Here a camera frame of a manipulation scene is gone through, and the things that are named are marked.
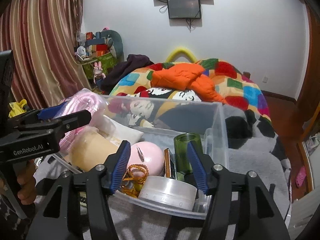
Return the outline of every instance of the pink ball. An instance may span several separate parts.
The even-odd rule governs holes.
[[[141,150],[144,161],[139,157],[137,147]],[[133,164],[144,164],[147,166],[150,176],[161,176],[164,171],[164,152],[154,143],[138,142],[131,146],[131,155],[127,168]],[[131,170],[135,177],[143,176],[141,171],[135,171],[137,169]]]

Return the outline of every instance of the pink crocs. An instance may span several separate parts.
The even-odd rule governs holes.
[[[304,166],[302,166],[299,170],[299,173],[296,177],[296,186],[297,187],[301,187],[305,178],[307,176],[307,173],[306,173],[306,168]]]

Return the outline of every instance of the red-brown floor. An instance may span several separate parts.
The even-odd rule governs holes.
[[[303,166],[302,156],[297,149],[297,142],[302,135],[303,120],[293,102],[279,98],[266,97],[272,125],[284,145],[286,155],[291,162],[292,200],[300,199],[305,195],[306,183],[297,188],[295,177]]]

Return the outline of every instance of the coiled pink rope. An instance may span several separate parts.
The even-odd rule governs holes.
[[[102,96],[91,92],[88,89],[82,89],[77,92],[71,100],[65,105],[62,112],[58,113],[54,118],[79,112],[81,110],[88,110],[91,113],[90,126],[95,126],[99,118],[103,115],[106,109],[106,102]],[[76,135],[84,127],[79,127],[72,131],[65,133],[64,138],[60,140],[60,149],[69,151]]]

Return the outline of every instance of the human hand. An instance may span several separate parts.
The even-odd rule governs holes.
[[[26,168],[21,171],[17,177],[17,182],[21,185],[21,190],[18,192],[18,198],[21,200],[21,204],[32,204],[37,196],[36,193],[36,179],[33,174],[36,171],[34,160],[29,160]],[[4,187],[4,182],[0,179],[0,188]]]

